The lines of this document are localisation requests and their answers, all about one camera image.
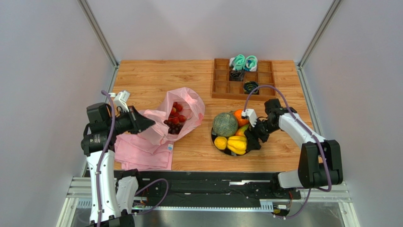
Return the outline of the fake yellow lemon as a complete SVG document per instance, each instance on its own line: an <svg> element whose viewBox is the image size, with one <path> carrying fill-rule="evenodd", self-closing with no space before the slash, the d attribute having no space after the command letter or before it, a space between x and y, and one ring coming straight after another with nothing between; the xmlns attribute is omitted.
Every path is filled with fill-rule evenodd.
<svg viewBox="0 0 403 227"><path fill-rule="evenodd" d="M214 145L219 150L225 150L227 148L227 143L227 138L222 136L218 136L214 140Z"/></svg>

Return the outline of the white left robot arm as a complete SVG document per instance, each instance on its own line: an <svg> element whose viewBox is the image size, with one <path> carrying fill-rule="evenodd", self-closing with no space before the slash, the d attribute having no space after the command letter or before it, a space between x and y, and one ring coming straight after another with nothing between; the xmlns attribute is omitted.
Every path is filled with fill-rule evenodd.
<svg viewBox="0 0 403 227"><path fill-rule="evenodd" d="M138 134L155 124L141 115L133 106L115 115L107 103L87 107L89 123L83 132L81 147L90 172L92 206L91 227L133 227L131 207L139 184L137 170L125 171L114 178L114 144L125 132Z"/></svg>

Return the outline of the pink plastic bag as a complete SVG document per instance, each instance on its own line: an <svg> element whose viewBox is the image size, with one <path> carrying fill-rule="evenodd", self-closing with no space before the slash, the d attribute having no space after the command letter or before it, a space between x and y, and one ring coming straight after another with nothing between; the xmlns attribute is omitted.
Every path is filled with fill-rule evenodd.
<svg viewBox="0 0 403 227"><path fill-rule="evenodd" d="M171 113L174 102L183 106L182 113L187 118L177 135L169 134L168 126L164 124ZM141 110L140 113L154 120L155 124L138 136L153 145L162 145L168 141L178 141L200 126L205 114L205 104L194 90L182 87L168 91L163 102L155 110Z"/></svg>

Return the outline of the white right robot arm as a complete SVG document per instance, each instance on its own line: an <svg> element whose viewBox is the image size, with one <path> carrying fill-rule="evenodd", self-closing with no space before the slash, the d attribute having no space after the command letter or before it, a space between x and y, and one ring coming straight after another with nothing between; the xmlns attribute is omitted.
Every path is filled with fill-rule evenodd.
<svg viewBox="0 0 403 227"><path fill-rule="evenodd" d="M314 132L291 107L282 107L278 99L264 104L266 118L257 117L255 110L245 109L241 117L250 123L244 132L247 151L259 150L271 133L287 133L300 148L298 168L275 174L273 182L281 189L304 188L330 191L343 182L341 147Z"/></svg>

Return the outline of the fake yellow bell pepper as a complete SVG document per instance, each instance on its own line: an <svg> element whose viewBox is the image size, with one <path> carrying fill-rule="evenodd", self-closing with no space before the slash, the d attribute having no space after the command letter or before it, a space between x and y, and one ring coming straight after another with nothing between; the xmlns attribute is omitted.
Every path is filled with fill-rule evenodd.
<svg viewBox="0 0 403 227"><path fill-rule="evenodd" d="M232 136L228 138L227 148L237 155L244 155L246 153L246 145L246 137Z"/></svg>

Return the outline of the fake green orange mango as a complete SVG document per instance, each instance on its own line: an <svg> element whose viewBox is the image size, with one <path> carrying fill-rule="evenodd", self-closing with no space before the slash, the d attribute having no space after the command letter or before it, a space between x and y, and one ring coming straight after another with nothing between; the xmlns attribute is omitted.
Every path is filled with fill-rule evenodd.
<svg viewBox="0 0 403 227"><path fill-rule="evenodd" d="M235 136L246 137L246 136L245 136L245 131L248 130L249 126L250 126L250 124L246 124L246 125L240 127L240 128L236 131Z"/></svg>

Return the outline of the fake green netted melon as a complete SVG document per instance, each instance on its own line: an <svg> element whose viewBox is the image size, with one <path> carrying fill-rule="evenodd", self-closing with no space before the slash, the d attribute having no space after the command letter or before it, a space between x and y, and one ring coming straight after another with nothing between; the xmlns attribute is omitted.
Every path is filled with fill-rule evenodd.
<svg viewBox="0 0 403 227"><path fill-rule="evenodd" d="M218 136L231 137L238 129L238 122L232 113L220 113L214 117L212 128Z"/></svg>

